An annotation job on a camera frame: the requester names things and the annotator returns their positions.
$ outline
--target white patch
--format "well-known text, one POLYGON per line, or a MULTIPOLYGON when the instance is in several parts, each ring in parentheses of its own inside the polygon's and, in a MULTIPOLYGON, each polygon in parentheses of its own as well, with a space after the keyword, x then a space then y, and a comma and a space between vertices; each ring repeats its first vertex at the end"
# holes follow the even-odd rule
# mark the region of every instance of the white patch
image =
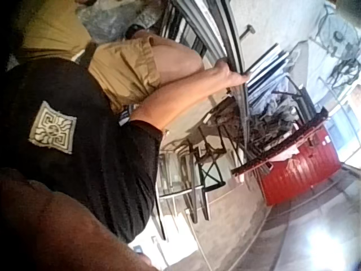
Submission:
POLYGON ((55 148, 72 154, 76 122, 76 117, 63 115, 43 101, 30 131, 29 141, 39 147, 55 148))

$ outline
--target bag strap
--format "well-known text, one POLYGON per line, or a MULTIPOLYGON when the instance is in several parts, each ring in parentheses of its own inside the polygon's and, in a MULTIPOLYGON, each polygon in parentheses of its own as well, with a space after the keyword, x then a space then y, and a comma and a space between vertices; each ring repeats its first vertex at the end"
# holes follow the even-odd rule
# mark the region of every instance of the bag strap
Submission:
POLYGON ((95 42, 89 42, 86 47, 84 53, 80 56, 79 65, 83 66, 84 68, 89 68, 90 62, 93 59, 93 55, 95 53, 98 44, 95 42))

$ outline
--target skin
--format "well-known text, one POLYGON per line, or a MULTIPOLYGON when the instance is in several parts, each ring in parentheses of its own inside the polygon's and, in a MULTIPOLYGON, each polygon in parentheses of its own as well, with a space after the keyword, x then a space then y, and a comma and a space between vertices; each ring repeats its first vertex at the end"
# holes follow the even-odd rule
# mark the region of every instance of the skin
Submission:
MULTIPOLYGON (((131 116, 163 129, 196 102, 248 78, 219 61, 214 68, 161 87, 131 116)), ((21 237, 38 270, 152 271, 71 197, 18 174, 0 174, 1 213, 21 237)))
POLYGON ((180 113, 225 88, 241 85, 249 79, 231 72, 228 65, 219 60, 214 68, 165 85, 148 96, 130 116, 163 130, 180 113))

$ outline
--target metal rod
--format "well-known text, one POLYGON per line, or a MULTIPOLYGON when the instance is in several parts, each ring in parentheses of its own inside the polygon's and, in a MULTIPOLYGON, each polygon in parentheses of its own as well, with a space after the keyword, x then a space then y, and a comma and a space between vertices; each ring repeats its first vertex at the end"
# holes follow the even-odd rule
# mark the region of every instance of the metal rod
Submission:
MULTIPOLYGON (((203 187, 203 185, 197 185, 195 187, 195 190, 197 189, 201 189, 203 187)), ((169 199, 169 198, 174 198, 176 196, 181 196, 181 195, 184 195, 184 194, 188 194, 192 191, 191 188, 189 189, 185 189, 185 190, 182 190, 180 192, 174 192, 174 193, 171 193, 171 194, 166 194, 166 195, 162 195, 162 196, 159 196, 159 199, 169 199)))
POLYGON ((228 136, 228 138, 229 138, 229 140, 230 140, 230 142, 231 142, 232 148, 233 148, 234 151, 236 152, 236 156, 237 156, 238 162, 242 165, 243 163, 242 163, 241 157, 239 157, 238 149, 236 149, 236 146, 235 146, 234 143, 233 143, 233 140, 232 140, 232 138, 231 138, 231 135, 229 134, 227 128, 226 128, 224 125, 222 125, 222 127, 223 127, 224 131, 226 132, 226 135, 228 136))

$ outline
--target person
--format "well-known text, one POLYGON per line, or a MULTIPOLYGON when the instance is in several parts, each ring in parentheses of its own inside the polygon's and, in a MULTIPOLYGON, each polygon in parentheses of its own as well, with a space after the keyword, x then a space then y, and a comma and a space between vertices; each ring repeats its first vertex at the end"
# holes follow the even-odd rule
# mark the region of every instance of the person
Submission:
MULTIPOLYGON (((92 39, 76 15, 77 7, 74 0, 22 1, 13 23, 19 36, 14 50, 19 63, 49 57, 81 59, 92 39)), ((99 45, 89 64, 114 113, 204 69, 200 56, 186 46, 146 30, 131 36, 99 45)))
POLYGON ((193 104, 248 79, 222 60, 167 78, 120 127, 91 69, 51 54, 9 71, 0 93, 0 234, 4 259, 21 258, 12 267, 153 270, 126 244, 152 212, 161 131, 193 104))

